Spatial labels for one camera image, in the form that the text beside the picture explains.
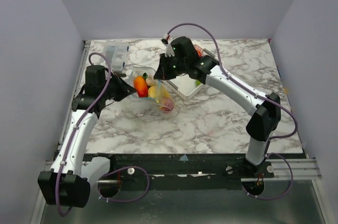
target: marble table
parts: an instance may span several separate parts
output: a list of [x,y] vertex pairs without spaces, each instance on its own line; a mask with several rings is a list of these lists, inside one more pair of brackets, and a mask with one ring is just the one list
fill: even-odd
[[[131,74],[133,66],[157,69],[158,55],[165,50],[160,40],[124,41],[130,47],[127,74]],[[89,52],[102,52],[104,43],[92,41]],[[212,41],[193,43],[215,54]],[[278,93],[281,104],[289,107],[266,39],[218,40],[218,45],[223,64],[231,73],[256,89]],[[176,108],[170,114],[161,114],[155,106],[132,97],[108,106],[92,131],[87,153],[246,153],[249,136],[245,126],[250,117],[234,101],[208,86],[189,101],[173,97]],[[293,129],[292,119],[282,112],[275,134],[287,134]],[[301,153],[298,135],[273,140],[269,152]]]

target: white wall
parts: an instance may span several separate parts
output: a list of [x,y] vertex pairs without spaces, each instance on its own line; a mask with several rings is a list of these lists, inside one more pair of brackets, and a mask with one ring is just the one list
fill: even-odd
[[[62,1],[82,37],[109,39],[158,38],[187,21],[202,24],[218,38],[270,38],[293,0]],[[207,37],[199,30],[188,33]]]
[[0,0],[0,223],[29,223],[83,42],[61,0]]
[[271,42],[281,79],[338,209],[338,0],[294,0]]

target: orange bell pepper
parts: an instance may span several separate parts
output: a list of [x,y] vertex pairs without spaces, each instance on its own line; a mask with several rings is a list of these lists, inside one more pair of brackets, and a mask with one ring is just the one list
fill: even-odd
[[137,76],[134,80],[134,88],[137,90],[139,97],[148,96],[148,86],[145,79],[142,76]]

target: white marble surface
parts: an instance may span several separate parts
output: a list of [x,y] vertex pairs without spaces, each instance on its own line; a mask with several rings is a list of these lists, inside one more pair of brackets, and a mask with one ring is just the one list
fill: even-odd
[[[158,55],[164,52],[160,40],[126,41],[130,46],[127,74],[131,73],[133,66],[157,69]],[[104,42],[92,41],[90,52],[102,52]],[[215,53],[210,40],[193,40],[193,43]],[[281,96],[282,105],[289,107],[267,40],[219,40],[218,44],[223,64],[230,72],[266,93],[273,90]],[[204,86],[190,101],[183,102],[177,95],[173,97],[176,108],[166,115],[156,107],[131,97],[108,106],[92,131],[87,153],[247,151],[249,136],[245,126],[250,117],[230,98],[208,86]],[[292,119],[282,112],[275,134],[287,134],[293,129]],[[269,152],[301,153],[298,135],[273,140]]]

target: gray floor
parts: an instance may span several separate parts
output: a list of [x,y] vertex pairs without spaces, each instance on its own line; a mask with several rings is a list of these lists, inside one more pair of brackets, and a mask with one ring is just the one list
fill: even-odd
[[[288,182],[266,184],[265,196],[277,195]],[[132,198],[136,192],[122,192]],[[260,201],[242,191],[150,191],[136,203],[106,203],[92,190],[87,206],[61,218],[55,206],[46,206],[43,224],[54,223],[184,223],[184,224],[298,224],[324,223],[311,181],[297,181],[290,194]]]

